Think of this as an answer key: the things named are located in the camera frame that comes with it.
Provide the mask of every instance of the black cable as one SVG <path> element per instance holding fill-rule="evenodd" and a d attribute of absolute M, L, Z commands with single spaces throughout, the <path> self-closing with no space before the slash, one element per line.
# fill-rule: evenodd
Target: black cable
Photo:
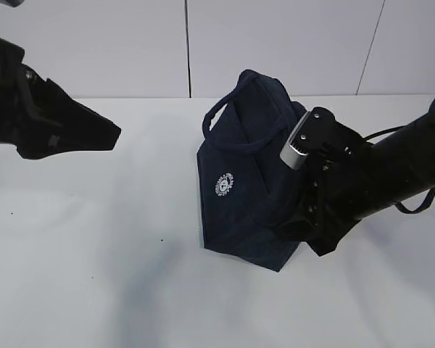
<path fill-rule="evenodd" d="M 394 128 L 390 128 L 390 129 L 386 129 L 386 130 L 381 130 L 380 132 L 377 132 L 377 133 L 374 133 L 374 134 L 370 134 L 369 136 L 366 136 L 364 138 L 364 140 L 369 141 L 371 139 L 377 138 L 378 136 L 383 136 L 383 135 L 388 134 L 388 133 L 393 133 L 393 132 L 399 131 L 401 128 L 403 128 L 402 125 L 399 126 L 399 127 L 394 127 Z"/>
<path fill-rule="evenodd" d="M 426 198 L 423 200 L 422 204 L 417 209 L 409 210 L 403 205 L 403 203 L 396 204 L 396 207 L 403 214 L 418 214 L 428 209 L 431 206 L 432 202 L 434 201 L 434 198 L 435 198 L 435 187 L 430 189 L 430 191 L 427 193 Z"/>
<path fill-rule="evenodd" d="M 380 132 L 371 134 L 369 136 L 366 136 L 364 138 L 365 141 L 369 141 L 371 139 L 374 139 L 378 136 L 384 136 L 385 134 L 388 133 L 393 133 L 396 131 L 399 131 L 401 128 L 403 128 L 403 126 L 399 126 L 399 127 L 394 127 L 394 128 L 390 128 L 390 129 L 386 129 L 386 130 L 381 130 Z M 398 203 L 395 205 L 395 207 L 402 212 L 403 214 L 418 214 L 420 212 L 423 212 L 424 210 L 427 210 L 432 202 L 435 199 L 435 187 L 431 188 L 430 191 L 427 193 L 426 198 L 423 200 L 422 204 L 415 210 L 409 210 L 408 208 L 406 208 L 403 203 Z"/>

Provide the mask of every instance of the white logo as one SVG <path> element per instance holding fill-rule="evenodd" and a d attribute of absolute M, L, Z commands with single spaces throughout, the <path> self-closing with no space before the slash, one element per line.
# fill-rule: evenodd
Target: white logo
<path fill-rule="evenodd" d="M 219 178 L 216 183 L 216 194 L 219 197 L 225 196 L 229 193 L 233 186 L 233 175 L 226 173 Z"/>

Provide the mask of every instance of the bag strap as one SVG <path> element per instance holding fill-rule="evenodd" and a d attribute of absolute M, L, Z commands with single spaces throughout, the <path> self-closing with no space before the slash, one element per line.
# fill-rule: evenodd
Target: bag strap
<path fill-rule="evenodd" d="M 222 141 L 216 140 L 211 133 L 211 121 L 216 117 L 216 114 L 221 110 L 225 105 L 231 102 L 245 87 L 247 87 L 253 80 L 258 78 L 260 74 L 255 71 L 249 71 L 239 82 L 235 89 L 230 92 L 227 96 L 222 98 L 212 109 L 204 116 L 202 123 L 202 131 L 203 136 L 207 139 L 216 149 L 232 152 L 234 154 L 242 154 L 242 155 L 252 155 L 258 153 L 261 149 L 266 147 L 275 137 L 276 135 L 287 127 L 286 122 L 282 117 L 278 118 L 275 122 L 275 125 L 268 131 L 264 138 L 261 138 L 258 141 L 248 143 L 248 144 L 232 144 L 225 143 Z"/>

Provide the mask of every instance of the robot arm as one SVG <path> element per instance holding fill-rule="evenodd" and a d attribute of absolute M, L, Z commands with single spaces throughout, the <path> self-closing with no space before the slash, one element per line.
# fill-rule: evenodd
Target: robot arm
<path fill-rule="evenodd" d="M 0 0 L 18 6 L 24 0 Z M 0 143 L 25 159 L 112 150 L 121 130 L 22 63 L 24 49 L 0 38 Z"/>
<path fill-rule="evenodd" d="M 24 2 L 24 0 L 0 0 L 0 3 L 11 6 L 18 7 Z"/>
<path fill-rule="evenodd" d="M 306 241 L 322 256 L 363 218 L 392 205 L 413 214 L 435 197 L 435 100 L 428 113 L 377 144 L 316 107 L 299 121 L 281 152 L 293 170 L 306 170 L 309 183 L 294 218 L 278 227 L 289 241 Z M 430 190 L 415 211 L 400 202 Z"/>

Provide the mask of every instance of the navy blue bag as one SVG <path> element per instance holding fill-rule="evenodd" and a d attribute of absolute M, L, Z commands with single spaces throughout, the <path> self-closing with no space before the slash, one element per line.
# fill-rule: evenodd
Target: navy blue bag
<path fill-rule="evenodd" d="M 206 249 L 274 271 L 293 254 L 299 243 L 278 239 L 271 227 L 287 221 L 298 202 L 305 172 L 279 154 L 305 112 L 278 80 L 245 70 L 205 115 L 197 159 Z"/>

